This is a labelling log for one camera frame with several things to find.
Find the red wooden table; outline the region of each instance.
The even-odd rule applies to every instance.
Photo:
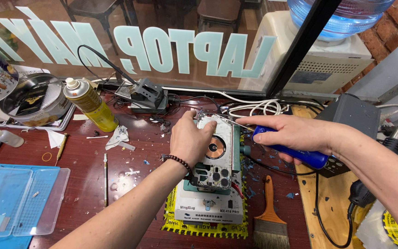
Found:
[[[104,95],[104,93],[101,96],[105,100],[111,98],[110,95]],[[110,102],[108,105],[119,119],[120,124],[128,128],[129,143],[135,146],[136,150],[134,152],[127,149],[123,151],[118,146],[107,151],[110,203],[132,189],[134,184],[139,184],[143,178],[150,174],[150,170],[158,167],[161,164],[159,158],[162,153],[168,154],[170,152],[170,134],[161,137],[163,132],[160,129],[160,124],[150,122],[148,114],[133,114],[126,106],[114,110],[112,103]],[[202,110],[209,112],[216,109],[208,99],[194,99],[182,102],[180,110],[166,118],[172,122],[173,126],[185,111],[199,111],[201,107]],[[75,114],[81,114],[81,112],[76,109]],[[0,148],[0,163],[54,166],[58,149],[50,149],[46,131],[31,130],[28,133],[22,133],[20,129],[8,128],[7,130],[24,138],[25,144],[19,148],[3,144]],[[58,166],[71,170],[64,200],[54,232],[50,235],[34,236],[30,248],[38,249],[52,246],[103,209],[103,154],[106,152],[104,146],[108,138],[86,139],[87,136],[93,136],[95,130],[99,131],[89,120],[71,120],[64,130],[64,132],[70,134],[70,137]],[[112,134],[100,133],[101,136],[111,136]],[[278,157],[270,158],[270,155],[274,156],[274,152],[270,154],[263,151],[259,145],[253,144],[249,139],[246,139],[246,144],[252,145],[251,156],[253,158],[261,159],[263,163],[277,165],[280,169],[285,169],[284,163],[279,162]],[[41,159],[46,152],[53,155],[48,162]],[[147,160],[150,165],[144,164],[143,160]],[[138,175],[119,178],[121,174],[130,170],[141,172]],[[250,171],[255,176],[258,175],[260,179],[263,179],[266,175],[272,176],[274,206],[277,209],[278,216],[288,223],[288,237],[291,248],[310,248],[301,197],[300,195],[295,195],[293,199],[286,197],[289,193],[300,193],[297,178],[271,172],[257,165]],[[250,175],[247,175],[246,181],[247,187],[251,186],[252,190],[257,193],[247,200],[249,237],[246,240],[196,237],[161,231],[160,229],[164,224],[164,209],[161,207],[157,214],[157,220],[153,220],[138,248],[252,248],[252,218],[263,213],[265,199],[262,194],[262,180],[256,182]]]

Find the wooden brush handle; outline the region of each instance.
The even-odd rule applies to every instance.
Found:
[[[271,177],[268,175],[265,180],[265,199],[267,201],[267,207],[265,208],[265,212],[261,216],[254,217],[255,219],[261,219],[270,222],[277,222],[286,224],[283,220],[279,219],[276,212],[274,212],[273,207],[273,199],[274,191],[273,191],[273,181]]]

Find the hand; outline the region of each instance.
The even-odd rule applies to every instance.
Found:
[[[179,157],[192,168],[205,155],[217,122],[207,123],[198,129],[193,122],[196,111],[187,111],[172,129],[170,154]]]
[[[319,151],[326,155],[337,154],[339,139],[337,135],[348,129],[347,125],[315,119],[301,118],[292,115],[249,116],[236,120],[241,125],[262,125],[271,127],[277,132],[260,133],[253,140],[262,145],[281,144],[295,150]],[[287,162],[301,164],[293,157],[279,153]]]

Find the brick wall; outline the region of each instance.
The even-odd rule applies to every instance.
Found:
[[[360,33],[359,37],[375,61],[345,86],[339,88],[336,93],[346,92],[398,47],[398,0],[383,14],[373,28]]]

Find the plastic storage box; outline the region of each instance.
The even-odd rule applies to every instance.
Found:
[[[0,167],[0,237],[51,234],[69,174],[68,168]]]

